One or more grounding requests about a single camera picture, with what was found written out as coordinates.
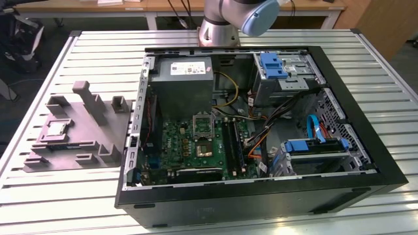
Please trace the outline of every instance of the wooden table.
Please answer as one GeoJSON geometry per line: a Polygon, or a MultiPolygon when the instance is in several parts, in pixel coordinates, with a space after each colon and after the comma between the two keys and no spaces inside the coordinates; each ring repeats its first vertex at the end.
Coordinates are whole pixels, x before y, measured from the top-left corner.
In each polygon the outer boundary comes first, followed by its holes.
{"type": "MultiPolygon", "coordinates": [[[[341,11],[346,9],[342,0],[334,3],[322,0],[294,0],[297,16],[326,16],[322,29],[331,29],[341,11]]],[[[181,16],[187,12],[181,0],[171,0],[181,16]]],[[[190,0],[191,15],[203,16],[205,0],[190,0]]],[[[158,30],[155,18],[175,16],[167,0],[145,0],[126,2],[123,5],[99,7],[95,1],[50,0],[18,5],[16,9],[23,16],[31,18],[82,18],[82,17],[146,17],[150,30],[158,30]]],[[[282,6],[279,16],[290,16],[291,3],[282,6]]]]}

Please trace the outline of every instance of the black cable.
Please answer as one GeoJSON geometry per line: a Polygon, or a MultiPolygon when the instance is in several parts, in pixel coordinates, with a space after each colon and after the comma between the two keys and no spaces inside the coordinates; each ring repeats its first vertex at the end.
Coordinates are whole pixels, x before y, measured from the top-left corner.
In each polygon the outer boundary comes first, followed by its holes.
{"type": "MultiPolygon", "coordinates": [[[[230,103],[230,101],[229,101],[229,95],[230,95],[230,94],[227,94],[227,95],[225,96],[225,101],[226,101],[226,103],[230,103]]],[[[234,110],[234,112],[237,113],[237,115],[239,115],[239,112],[238,112],[237,108],[234,107],[234,103],[237,102],[237,100],[235,100],[231,104],[229,104],[227,106],[234,110]]]]}
{"type": "Polygon", "coordinates": [[[183,4],[183,7],[185,7],[185,10],[186,10],[186,13],[187,13],[187,15],[189,15],[189,29],[191,29],[191,14],[190,14],[190,12],[189,12],[189,9],[187,9],[187,7],[186,7],[186,4],[185,4],[185,2],[183,2],[183,0],[181,0],[182,1],[182,4],[183,4]]]}
{"type": "Polygon", "coordinates": [[[290,13],[290,18],[289,18],[287,24],[291,23],[293,17],[297,15],[297,6],[295,6],[295,2],[294,2],[294,0],[290,0],[290,2],[291,2],[291,4],[293,4],[293,11],[291,11],[291,13],[290,13]]]}
{"type": "Polygon", "coordinates": [[[190,12],[190,20],[191,22],[194,23],[195,27],[198,27],[195,21],[194,21],[194,18],[191,17],[191,6],[190,6],[190,0],[187,0],[187,6],[189,6],[189,12],[190,12]]]}
{"type": "Polygon", "coordinates": [[[195,26],[198,26],[198,25],[197,25],[195,21],[194,21],[194,20],[193,20],[193,18],[191,18],[190,0],[187,0],[187,5],[189,5],[189,8],[186,7],[186,4],[185,4],[183,0],[181,0],[181,1],[182,1],[182,4],[183,4],[183,7],[185,7],[185,10],[186,10],[186,12],[187,12],[187,15],[189,15],[189,28],[191,29],[193,24],[194,24],[195,26]]]}
{"type": "Polygon", "coordinates": [[[265,139],[261,143],[261,151],[262,151],[262,163],[266,165],[267,167],[267,171],[263,172],[261,174],[261,177],[269,177],[269,153],[267,153],[267,139],[265,139]]]}
{"type": "Polygon", "coordinates": [[[253,137],[250,137],[250,139],[247,140],[247,142],[251,142],[254,141],[257,138],[259,138],[267,131],[269,129],[271,128],[271,126],[274,125],[275,123],[275,120],[281,118],[281,116],[283,114],[286,114],[294,107],[294,105],[297,104],[298,102],[298,99],[301,97],[303,97],[305,95],[307,94],[314,94],[317,92],[321,91],[321,88],[314,88],[309,91],[303,91],[303,92],[299,92],[298,94],[295,94],[289,100],[285,101],[283,104],[281,104],[277,109],[273,111],[270,117],[267,118],[265,124],[263,124],[263,129],[259,131],[258,134],[255,134],[253,137]]]}
{"type": "Polygon", "coordinates": [[[178,12],[177,12],[177,10],[175,10],[175,7],[174,7],[173,4],[171,4],[171,1],[170,1],[170,0],[167,0],[167,1],[169,1],[169,4],[170,4],[170,6],[171,6],[171,9],[173,9],[173,11],[174,11],[174,13],[175,13],[178,19],[181,20],[181,16],[179,16],[179,14],[178,14],[178,12]]]}

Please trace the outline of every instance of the wire bundle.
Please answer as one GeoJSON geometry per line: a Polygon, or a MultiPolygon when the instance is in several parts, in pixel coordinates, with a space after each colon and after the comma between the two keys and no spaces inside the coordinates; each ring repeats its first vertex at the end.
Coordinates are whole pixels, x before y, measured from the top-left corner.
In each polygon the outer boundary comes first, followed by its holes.
{"type": "Polygon", "coordinates": [[[173,6],[171,1],[170,1],[170,0],[167,0],[167,1],[169,1],[169,4],[170,4],[170,6],[171,6],[171,9],[173,9],[173,11],[174,11],[174,13],[175,13],[175,15],[177,15],[177,18],[178,18],[181,24],[183,25],[183,27],[187,28],[187,29],[193,29],[193,24],[195,25],[195,27],[198,27],[198,25],[197,25],[194,19],[191,18],[190,0],[187,0],[187,6],[189,6],[189,7],[186,7],[186,4],[185,4],[185,2],[183,2],[183,0],[182,0],[182,4],[183,4],[185,10],[186,10],[187,15],[189,15],[189,24],[187,24],[186,21],[181,18],[179,14],[178,14],[178,11],[175,10],[175,7],[173,6]]]}

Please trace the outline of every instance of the green circuit board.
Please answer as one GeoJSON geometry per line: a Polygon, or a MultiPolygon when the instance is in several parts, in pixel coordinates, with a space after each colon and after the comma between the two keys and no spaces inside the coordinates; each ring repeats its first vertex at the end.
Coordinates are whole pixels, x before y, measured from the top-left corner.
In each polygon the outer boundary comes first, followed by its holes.
{"type": "MultiPolygon", "coordinates": [[[[223,170],[222,180],[258,177],[255,164],[247,164],[245,172],[241,174],[233,175],[229,171],[222,122],[221,120],[214,121],[214,137],[211,140],[205,141],[194,139],[193,120],[166,121],[163,123],[161,167],[155,169],[153,173],[153,181],[157,185],[167,184],[166,170],[170,171],[173,169],[185,168],[221,168],[223,170]],[[211,152],[211,156],[199,157],[199,151],[211,152]]],[[[237,127],[239,139],[243,141],[249,137],[246,121],[238,121],[237,127]]],[[[207,130],[205,123],[199,123],[199,128],[207,130]]]]}

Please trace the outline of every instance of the blue plastic latch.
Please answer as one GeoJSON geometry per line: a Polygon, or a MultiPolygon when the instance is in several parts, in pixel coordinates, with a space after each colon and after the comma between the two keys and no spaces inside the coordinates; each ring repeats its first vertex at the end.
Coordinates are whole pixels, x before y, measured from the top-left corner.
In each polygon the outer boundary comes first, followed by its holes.
{"type": "Polygon", "coordinates": [[[293,145],[294,151],[307,151],[307,143],[306,141],[290,141],[290,144],[293,145]]]}
{"type": "Polygon", "coordinates": [[[345,150],[348,150],[350,148],[349,141],[345,138],[342,138],[339,141],[341,141],[341,144],[342,144],[345,150]]]}
{"type": "Polygon", "coordinates": [[[267,79],[287,78],[287,73],[283,70],[283,61],[277,56],[277,53],[261,53],[261,63],[267,79]]]}
{"type": "Polygon", "coordinates": [[[294,150],[293,145],[290,144],[290,142],[285,143],[285,148],[286,148],[286,152],[291,152],[294,150]]]}

